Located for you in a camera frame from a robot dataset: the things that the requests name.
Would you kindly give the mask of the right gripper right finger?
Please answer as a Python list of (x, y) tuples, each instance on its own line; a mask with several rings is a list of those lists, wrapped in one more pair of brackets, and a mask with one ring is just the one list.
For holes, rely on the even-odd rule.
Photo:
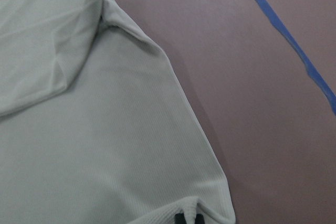
[(194, 223), (195, 224), (205, 224), (205, 219), (204, 219), (203, 214), (196, 214)]

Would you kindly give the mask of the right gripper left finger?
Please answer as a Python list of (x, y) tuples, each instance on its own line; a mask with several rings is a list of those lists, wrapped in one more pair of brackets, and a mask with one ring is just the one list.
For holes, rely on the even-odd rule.
[(186, 219), (185, 219), (184, 213), (175, 214), (174, 223), (175, 224), (186, 224)]

